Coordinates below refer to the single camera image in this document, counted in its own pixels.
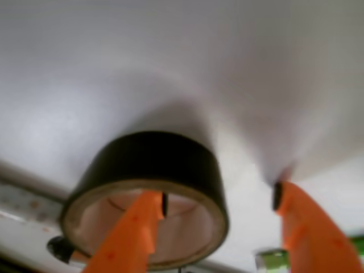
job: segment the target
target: roll of tape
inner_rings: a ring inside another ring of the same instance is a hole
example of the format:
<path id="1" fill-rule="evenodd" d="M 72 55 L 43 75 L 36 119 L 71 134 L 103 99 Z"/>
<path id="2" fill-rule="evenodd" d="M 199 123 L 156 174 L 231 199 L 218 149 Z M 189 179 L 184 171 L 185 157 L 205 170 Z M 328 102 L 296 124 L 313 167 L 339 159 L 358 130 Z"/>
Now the roll of tape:
<path id="1" fill-rule="evenodd" d="M 214 155 L 181 135 L 152 131 L 121 137 L 96 156 L 61 214 L 65 236 L 91 257 L 144 189 L 168 195 L 148 270 L 196 262 L 224 241 L 229 222 Z"/>

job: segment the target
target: black object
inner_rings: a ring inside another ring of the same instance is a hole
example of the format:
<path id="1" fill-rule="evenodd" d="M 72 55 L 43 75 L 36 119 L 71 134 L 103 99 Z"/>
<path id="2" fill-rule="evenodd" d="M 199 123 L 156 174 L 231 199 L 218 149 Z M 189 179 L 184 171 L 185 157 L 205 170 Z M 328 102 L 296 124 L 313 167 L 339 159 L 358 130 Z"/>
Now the black object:
<path id="1" fill-rule="evenodd" d="M 146 182 L 140 186 L 140 180 Z M 83 254 L 90 256 L 89 252 L 75 243 L 74 236 L 70 236 L 71 227 L 68 227 L 78 221 L 75 217 L 80 212 L 74 212 L 77 210 L 75 204 L 86 204 L 91 193 L 94 194 L 94 200 L 100 195 L 99 192 L 106 191 L 107 186 L 122 186 L 123 181 L 127 181 L 129 186 L 135 182 L 136 189 L 142 187 L 162 191 L 164 214 L 167 214 L 169 194 L 181 193 L 200 202 L 215 218 L 213 221 L 214 225 L 218 225 L 218 234 L 214 236 L 218 238 L 213 238 L 211 245 L 186 259 L 186 262 L 204 258 L 225 240 L 228 214 L 214 155 L 201 144 L 184 136 L 149 131 L 121 137 L 102 149 L 66 202 L 60 217 L 61 227 L 65 236 Z M 152 270 L 178 268 L 181 263 L 181 260 L 177 260 Z"/>
<path id="2" fill-rule="evenodd" d="M 277 182 L 274 185 L 273 191 L 273 210 L 278 210 L 283 195 L 283 186 L 281 182 Z"/>
<path id="3" fill-rule="evenodd" d="M 164 192 L 162 194 L 162 213 L 163 216 L 167 216 L 168 213 L 168 194 Z"/>
<path id="4" fill-rule="evenodd" d="M 49 240 L 47 250 L 58 260 L 68 264 L 75 247 L 63 236 L 57 236 Z"/>

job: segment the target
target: orange plastic arm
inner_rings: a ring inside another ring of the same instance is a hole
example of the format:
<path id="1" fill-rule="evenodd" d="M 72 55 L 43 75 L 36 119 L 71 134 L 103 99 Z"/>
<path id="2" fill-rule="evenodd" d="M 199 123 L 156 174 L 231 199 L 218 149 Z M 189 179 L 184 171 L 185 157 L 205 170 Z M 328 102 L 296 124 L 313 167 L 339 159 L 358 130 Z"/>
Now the orange plastic arm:
<path id="1" fill-rule="evenodd" d="M 145 273 L 155 252 L 162 193 L 146 191 L 132 204 L 90 259 L 83 273 Z"/>
<path id="2" fill-rule="evenodd" d="M 292 273 L 363 273 L 344 233 L 302 189 L 282 182 L 278 215 Z"/>

